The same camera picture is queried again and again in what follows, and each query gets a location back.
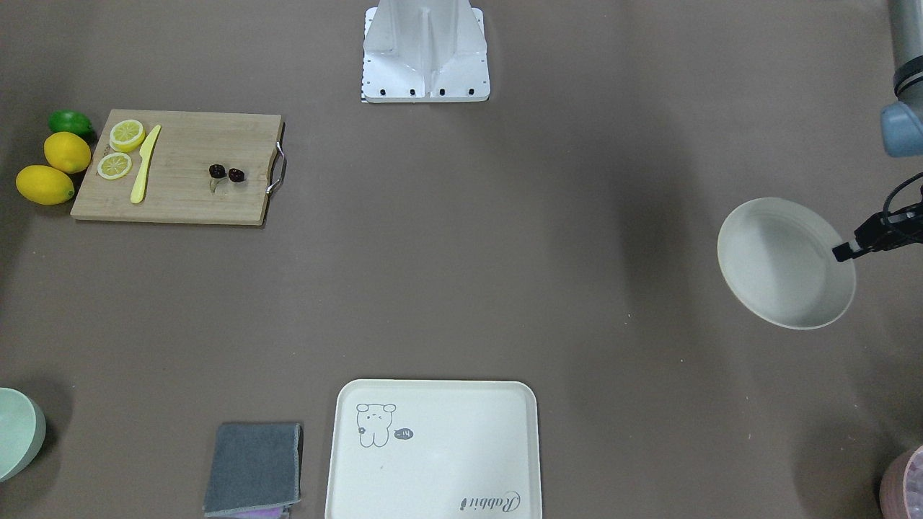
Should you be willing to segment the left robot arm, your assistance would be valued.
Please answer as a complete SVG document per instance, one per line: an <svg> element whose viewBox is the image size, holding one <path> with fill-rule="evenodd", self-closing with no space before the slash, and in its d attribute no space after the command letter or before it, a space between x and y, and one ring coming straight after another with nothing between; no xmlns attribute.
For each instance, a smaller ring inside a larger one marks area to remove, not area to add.
<svg viewBox="0 0 923 519"><path fill-rule="evenodd" d="M889 1L894 73L891 78L896 101L881 110L883 148L890 157L920 157L922 154L922 3ZM894 198L907 187L921 182L914 174L887 194L881 210L854 230L851 241L833 248L837 262L849 262L871 252L900 249L921 243L922 204L896 209Z"/></svg>

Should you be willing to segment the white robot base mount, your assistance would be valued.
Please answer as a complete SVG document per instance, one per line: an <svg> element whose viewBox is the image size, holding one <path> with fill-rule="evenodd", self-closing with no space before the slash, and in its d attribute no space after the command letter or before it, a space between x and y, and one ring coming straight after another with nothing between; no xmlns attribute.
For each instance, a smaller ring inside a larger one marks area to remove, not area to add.
<svg viewBox="0 0 923 519"><path fill-rule="evenodd" d="M363 102L489 99L484 13L470 2L380 1L363 23Z"/></svg>

